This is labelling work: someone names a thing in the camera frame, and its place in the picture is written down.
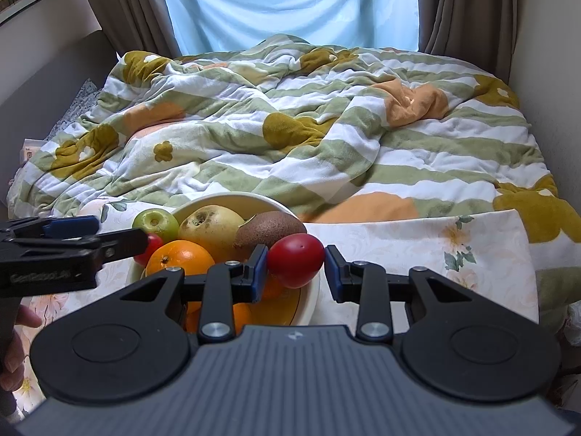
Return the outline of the person's hand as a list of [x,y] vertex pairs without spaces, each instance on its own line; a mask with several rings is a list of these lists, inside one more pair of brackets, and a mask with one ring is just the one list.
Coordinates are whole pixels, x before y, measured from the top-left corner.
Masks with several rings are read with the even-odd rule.
[[[16,324],[27,328],[36,329],[41,326],[42,319],[29,307],[21,305],[16,317]],[[20,335],[13,332],[4,362],[1,366],[1,388],[6,392],[14,392],[22,386],[24,380],[25,352]]]

